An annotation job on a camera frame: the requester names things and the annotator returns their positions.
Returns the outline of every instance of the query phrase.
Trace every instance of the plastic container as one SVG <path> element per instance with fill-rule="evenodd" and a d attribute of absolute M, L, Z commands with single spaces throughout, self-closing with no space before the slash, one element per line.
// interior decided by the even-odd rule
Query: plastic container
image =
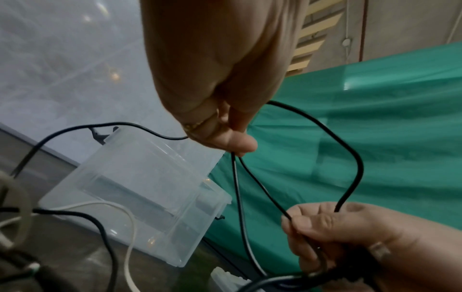
<path fill-rule="evenodd" d="M 230 272 L 225 272 L 220 267 L 216 267 L 210 274 L 208 289 L 210 292 L 236 292 L 250 282 L 252 281 L 244 280 L 241 277 L 232 275 Z"/>
<path fill-rule="evenodd" d="M 198 174 L 161 138 L 123 127 L 39 205 L 53 208 L 93 200 L 129 208 L 137 219 L 135 248 L 183 267 L 214 218 L 231 203 L 231 196 Z M 75 210 L 96 217 L 108 235 L 130 243 L 131 223 L 124 213 L 106 205 Z M 97 230 L 84 219 L 68 219 Z"/>

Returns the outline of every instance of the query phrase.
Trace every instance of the green tarp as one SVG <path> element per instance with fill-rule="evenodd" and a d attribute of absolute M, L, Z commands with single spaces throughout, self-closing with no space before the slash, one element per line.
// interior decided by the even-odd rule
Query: green tarp
<path fill-rule="evenodd" d="M 274 100 L 325 123 L 364 160 L 351 201 L 462 229 L 462 43 L 286 78 Z M 266 105 L 248 132 L 258 150 L 244 157 L 280 204 L 337 201 L 356 163 L 310 121 Z M 234 197 L 226 154 L 210 178 Z M 246 224 L 260 264 L 298 271 L 281 214 L 239 166 Z M 206 236 L 245 257 L 236 200 Z"/>

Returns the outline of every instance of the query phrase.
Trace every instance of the red pipe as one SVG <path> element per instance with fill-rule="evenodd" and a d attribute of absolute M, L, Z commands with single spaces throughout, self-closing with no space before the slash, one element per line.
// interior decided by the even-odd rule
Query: red pipe
<path fill-rule="evenodd" d="M 362 28 L 361 28 L 361 44 L 359 46 L 359 61 L 362 62 L 364 54 L 364 40 L 366 38 L 367 10 L 369 8 L 369 0 L 364 0 L 364 9 L 362 12 Z"/>

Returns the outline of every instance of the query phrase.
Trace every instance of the dark floor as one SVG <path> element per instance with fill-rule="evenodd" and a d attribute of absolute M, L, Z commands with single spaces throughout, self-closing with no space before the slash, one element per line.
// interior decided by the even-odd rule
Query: dark floor
<path fill-rule="evenodd" d="M 0 131 L 0 169 L 10 172 L 30 149 L 24 141 Z M 30 193 L 34 204 L 51 190 L 61 179 L 76 167 L 46 152 L 39 152 L 18 180 Z M 14 206 L 7 198 L 5 206 Z M 11 236 L 15 227 L 6 227 L 5 234 Z M 130 291 L 122 270 L 126 246 L 111 241 L 119 260 L 116 291 Z M 172 267 L 156 258 L 134 251 L 130 260 L 130 271 L 134 282 L 142 292 L 150 291 L 207 291 L 207 281 L 215 267 L 222 267 L 234 275 L 244 276 L 230 264 L 232 255 L 224 257 L 204 241 L 198 246 L 184 268 Z M 105 291 L 110 275 L 110 258 L 99 234 L 76 226 L 70 222 L 50 216 L 38 216 L 23 250 L 37 256 L 59 274 L 71 281 L 80 291 Z M 234 258 L 238 264 L 244 261 Z M 0 266 L 0 275 L 12 270 L 5 264 Z M 33 280 L 22 280 L 2 285 L 2 292 L 41 291 Z"/>

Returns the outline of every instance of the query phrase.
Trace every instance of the human hand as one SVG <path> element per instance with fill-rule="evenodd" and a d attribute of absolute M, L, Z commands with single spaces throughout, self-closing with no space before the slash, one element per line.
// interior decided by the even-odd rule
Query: human hand
<path fill-rule="evenodd" d="M 335 203 L 307 203 L 290 208 L 292 224 L 285 217 L 282 228 L 302 271 L 318 267 L 313 250 L 303 240 L 319 243 L 330 266 L 344 256 L 345 246 L 369 247 L 382 242 L 391 255 L 381 262 L 376 282 L 384 292 L 460 291 L 462 287 L 462 232 L 422 218 L 379 206 L 345 203 L 334 213 Z M 333 282 L 325 291 L 370 291 L 364 284 Z"/>
<path fill-rule="evenodd" d="M 281 84 L 308 0 L 141 0 L 159 98 L 187 135 L 242 156 L 245 133 Z"/>

